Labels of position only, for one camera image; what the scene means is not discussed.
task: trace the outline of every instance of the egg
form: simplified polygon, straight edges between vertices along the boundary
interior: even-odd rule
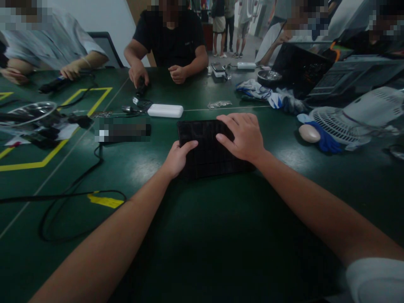
[[[309,143],[316,143],[321,139],[319,132],[309,124],[303,124],[300,126],[299,133],[302,139]]]

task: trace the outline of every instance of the hand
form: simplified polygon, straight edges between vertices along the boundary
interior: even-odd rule
[[[223,134],[216,135],[216,139],[234,156],[254,164],[267,153],[257,116],[253,114],[229,114],[218,116],[216,119],[224,122],[234,135],[233,142]]]
[[[290,31],[283,31],[278,39],[275,40],[274,45],[278,46],[281,45],[283,42],[288,42],[290,39],[292,39],[292,34],[290,33]]]
[[[197,146],[198,141],[189,141],[180,148],[180,141],[175,141],[161,169],[174,179],[184,168],[186,155]]]
[[[184,67],[173,65],[168,70],[175,84],[183,84],[185,82],[187,75]]]
[[[82,59],[73,61],[60,70],[63,77],[69,78],[71,81],[80,77],[80,71],[82,66]]]
[[[4,78],[14,84],[22,85],[29,82],[29,79],[15,68],[7,67],[5,69],[2,69],[0,72]]]
[[[132,64],[132,67],[129,70],[129,78],[134,83],[135,88],[138,88],[140,85],[140,83],[139,83],[140,77],[144,78],[144,84],[146,86],[148,86],[149,85],[149,74],[147,73],[146,69],[144,68],[142,61],[136,60]]]

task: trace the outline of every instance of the fan grille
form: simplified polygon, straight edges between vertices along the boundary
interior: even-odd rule
[[[342,109],[335,107],[319,107],[311,111],[310,118],[320,124],[337,142],[351,144],[360,141],[360,130],[364,127],[344,119]]]

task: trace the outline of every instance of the forearm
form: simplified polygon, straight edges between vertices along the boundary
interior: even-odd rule
[[[339,198],[270,153],[255,163],[289,208],[344,263],[366,257],[404,260],[404,250]]]
[[[184,67],[186,71],[186,77],[190,77],[194,74],[201,72],[203,69],[207,68],[209,64],[209,59],[207,54],[200,55],[196,57],[191,64]]]
[[[277,46],[278,46],[278,45],[272,45],[272,46],[268,49],[268,51],[266,52],[266,54],[264,55],[264,57],[262,57],[262,59],[260,60],[260,62],[259,62],[260,65],[264,65],[264,66],[267,66],[267,65],[268,65],[269,60],[271,59],[271,57],[272,57],[272,55],[273,55],[273,53],[274,53],[274,51],[275,51],[275,48],[277,48]]]
[[[106,302],[133,261],[170,181],[160,169],[67,257],[30,302]]]
[[[98,53],[96,51],[91,51],[84,59],[78,59],[79,66],[81,69],[97,69],[108,62],[108,57]]]
[[[34,70],[34,66],[32,64],[16,58],[11,58],[7,63],[7,67],[14,68],[23,75],[27,75]]]

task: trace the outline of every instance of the white shirt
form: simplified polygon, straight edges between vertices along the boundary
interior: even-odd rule
[[[404,303],[404,261],[357,260],[347,268],[346,279],[355,303]]]
[[[243,0],[239,17],[239,24],[251,21],[254,12],[254,0]]]
[[[3,30],[9,47],[7,58],[29,62],[35,67],[44,62],[60,70],[91,51],[106,55],[104,50],[86,33],[77,20],[67,12],[53,8],[41,24],[32,24],[43,30]]]
[[[257,53],[257,57],[255,58],[255,63],[258,63],[259,61],[261,61],[261,59],[265,56],[266,52],[269,50],[269,48],[275,42],[278,35],[280,35],[279,32],[281,31],[281,28],[282,28],[281,23],[276,23],[269,28],[264,39],[262,40],[260,49],[258,50],[258,53]],[[296,35],[296,36],[293,36],[289,40],[289,42],[306,42],[306,41],[307,42],[313,41],[313,39],[311,38],[311,36]],[[274,53],[272,54],[271,58],[269,59],[268,66],[273,66],[281,47],[282,47],[282,45],[279,45],[279,46],[277,46],[277,48],[275,48]]]

